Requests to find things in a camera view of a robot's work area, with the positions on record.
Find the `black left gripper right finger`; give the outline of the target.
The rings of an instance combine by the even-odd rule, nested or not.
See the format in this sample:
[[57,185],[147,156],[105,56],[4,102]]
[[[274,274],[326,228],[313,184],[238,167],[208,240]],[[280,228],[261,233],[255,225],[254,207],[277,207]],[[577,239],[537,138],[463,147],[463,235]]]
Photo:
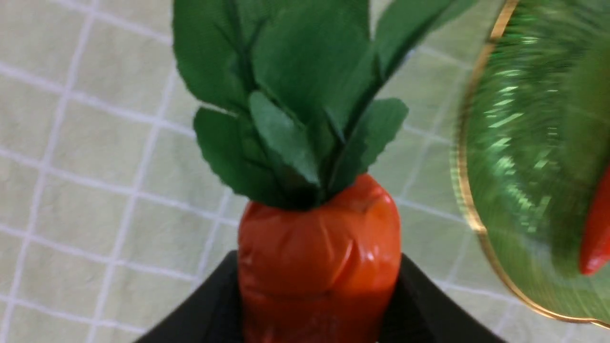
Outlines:
[[405,254],[381,327],[383,343],[501,343]]

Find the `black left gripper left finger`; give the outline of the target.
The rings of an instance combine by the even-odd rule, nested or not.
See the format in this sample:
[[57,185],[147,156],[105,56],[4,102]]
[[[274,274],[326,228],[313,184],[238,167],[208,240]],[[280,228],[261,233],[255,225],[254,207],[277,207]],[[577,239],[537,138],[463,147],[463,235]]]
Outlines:
[[237,278],[237,252],[228,252],[189,298],[136,342],[241,342],[241,295]]

